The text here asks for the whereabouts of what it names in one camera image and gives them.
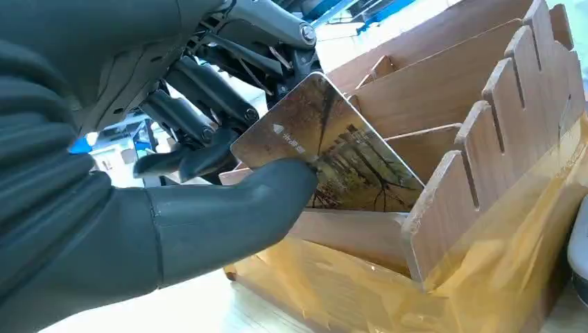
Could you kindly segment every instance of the yellow plastic wrap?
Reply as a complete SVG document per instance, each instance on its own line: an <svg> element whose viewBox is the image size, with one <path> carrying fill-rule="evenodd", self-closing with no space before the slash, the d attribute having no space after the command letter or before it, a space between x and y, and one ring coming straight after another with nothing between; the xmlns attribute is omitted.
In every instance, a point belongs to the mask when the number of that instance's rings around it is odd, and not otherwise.
<svg viewBox="0 0 588 333"><path fill-rule="evenodd" d="M475 222L427 278L427 293L405 275L293 238L236 263L237 279L335 332L520 332L588 194L587 142L583 117Z"/></svg>

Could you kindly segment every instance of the card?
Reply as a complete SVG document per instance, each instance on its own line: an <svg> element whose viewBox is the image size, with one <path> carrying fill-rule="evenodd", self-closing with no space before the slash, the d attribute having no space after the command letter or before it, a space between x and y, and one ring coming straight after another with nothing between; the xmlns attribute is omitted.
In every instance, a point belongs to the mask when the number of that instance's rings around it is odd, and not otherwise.
<svg viewBox="0 0 588 333"><path fill-rule="evenodd" d="M285 157L311 164L319 180L312 208L409 212L424 187L321 73L305 78L231 151L254 170Z"/></svg>

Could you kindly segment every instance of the arrow symbol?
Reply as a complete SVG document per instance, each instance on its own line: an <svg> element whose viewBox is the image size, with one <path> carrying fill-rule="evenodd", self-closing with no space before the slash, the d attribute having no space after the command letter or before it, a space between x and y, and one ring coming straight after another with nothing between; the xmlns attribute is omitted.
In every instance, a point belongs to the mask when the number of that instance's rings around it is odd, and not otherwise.
<svg viewBox="0 0 588 333"><path fill-rule="evenodd" d="M284 131L284 127L281 125L274 124L273 128L274 128L274 133L276 133L276 134L280 134Z"/></svg>

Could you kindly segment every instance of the robotic arm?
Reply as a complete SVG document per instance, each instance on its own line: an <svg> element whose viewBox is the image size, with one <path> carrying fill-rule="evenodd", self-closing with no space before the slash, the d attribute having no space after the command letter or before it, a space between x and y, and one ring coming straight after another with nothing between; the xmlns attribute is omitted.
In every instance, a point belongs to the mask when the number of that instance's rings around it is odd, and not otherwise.
<svg viewBox="0 0 588 333"><path fill-rule="evenodd" d="M214 179L234 166L228 147L258 116L194 57L274 103L320 68L314 40L266 0L2 1L0 331L39 330L282 239L317 185L302 162L270 163L233 187L117 189L67 148L141 108L179 148L138 161L138 174Z"/></svg>

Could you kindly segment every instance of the floor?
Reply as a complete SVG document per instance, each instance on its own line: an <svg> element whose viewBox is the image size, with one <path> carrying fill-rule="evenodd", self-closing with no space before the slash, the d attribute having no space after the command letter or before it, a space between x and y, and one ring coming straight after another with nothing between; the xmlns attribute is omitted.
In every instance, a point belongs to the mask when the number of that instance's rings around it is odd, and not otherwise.
<svg viewBox="0 0 588 333"><path fill-rule="evenodd" d="M216 271L150 295L72 316L42 333L312 333ZM588 308L566 289L541 333L588 332Z"/></svg>

